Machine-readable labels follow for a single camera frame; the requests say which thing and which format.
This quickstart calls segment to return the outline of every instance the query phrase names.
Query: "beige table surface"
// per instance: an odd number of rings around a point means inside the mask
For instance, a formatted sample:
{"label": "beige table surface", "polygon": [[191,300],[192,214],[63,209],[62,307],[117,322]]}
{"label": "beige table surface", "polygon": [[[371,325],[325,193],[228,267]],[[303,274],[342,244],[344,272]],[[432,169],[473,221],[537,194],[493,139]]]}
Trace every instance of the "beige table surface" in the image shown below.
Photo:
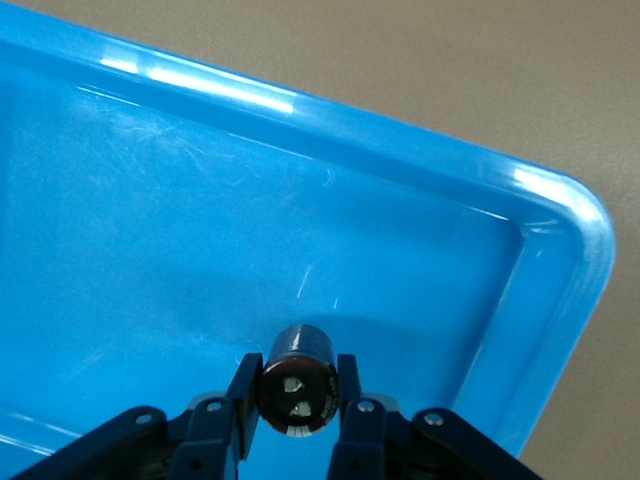
{"label": "beige table surface", "polygon": [[640,478],[640,1],[13,0],[568,172],[617,230],[609,288],[526,451]]}

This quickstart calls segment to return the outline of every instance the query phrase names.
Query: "blue tray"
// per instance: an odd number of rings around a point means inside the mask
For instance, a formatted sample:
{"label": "blue tray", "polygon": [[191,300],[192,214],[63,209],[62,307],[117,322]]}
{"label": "blue tray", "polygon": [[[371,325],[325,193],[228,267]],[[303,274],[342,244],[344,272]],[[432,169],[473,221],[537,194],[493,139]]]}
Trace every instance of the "blue tray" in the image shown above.
{"label": "blue tray", "polygon": [[[299,322],[517,455],[614,257],[566,175],[6,4],[0,207],[5,477]],[[323,478],[336,434],[261,424],[243,478]]]}

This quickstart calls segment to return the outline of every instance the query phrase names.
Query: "tan floor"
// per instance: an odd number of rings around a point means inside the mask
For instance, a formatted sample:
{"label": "tan floor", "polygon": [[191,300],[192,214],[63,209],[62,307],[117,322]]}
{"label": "tan floor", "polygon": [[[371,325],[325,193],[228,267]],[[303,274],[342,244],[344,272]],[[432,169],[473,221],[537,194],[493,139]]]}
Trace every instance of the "tan floor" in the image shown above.
{"label": "tan floor", "polygon": [[603,301],[524,460],[640,476],[640,2],[13,0],[568,172],[616,223]]}

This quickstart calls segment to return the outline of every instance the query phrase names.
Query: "silver screw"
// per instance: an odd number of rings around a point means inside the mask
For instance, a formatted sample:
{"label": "silver screw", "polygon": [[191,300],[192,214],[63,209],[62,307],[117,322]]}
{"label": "silver screw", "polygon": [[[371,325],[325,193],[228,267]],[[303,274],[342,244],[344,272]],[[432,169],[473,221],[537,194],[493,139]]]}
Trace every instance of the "silver screw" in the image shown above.
{"label": "silver screw", "polygon": [[362,400],[361,402],[358,403],[358,410],[360,410],[362,413],[373,412],[374,408],[375,406],[369,400]]}
{"label": "silver screw", "polygon": [[217,412],[221,408],[222,408],[222,403],[216,400],[215,402],[211,402],[207,405],[207,412]]}
{"label": "silver screw", "polygon": [[424,421],[427,422],[427,425],[431,425],[434,427],[439,427],[444,423],[444,420],[442,419],[442,417],[437,413],[433,413],[433,412],[427,413],[424,416]]}
{"label": "silver screw", "polygon": [[136,417],[136,425],[144,425],[145,423],[149,423],[153,417],[148,413],[143,413],[142,415],[138,415]]}

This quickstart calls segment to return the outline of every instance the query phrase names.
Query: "black cylindrical container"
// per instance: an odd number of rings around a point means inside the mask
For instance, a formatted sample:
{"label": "black cylindrical container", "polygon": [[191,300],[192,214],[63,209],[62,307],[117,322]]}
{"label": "black cylindrical container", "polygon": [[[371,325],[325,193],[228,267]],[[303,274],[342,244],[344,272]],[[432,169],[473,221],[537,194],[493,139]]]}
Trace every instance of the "black cylindrical container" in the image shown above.
{"label": "black cylindrical container", "polygon": [[258,388],[258,408],[276,430],[306,437],[327,425],[338,408],[338,378],[329,337],[310,325],[276,338]]}

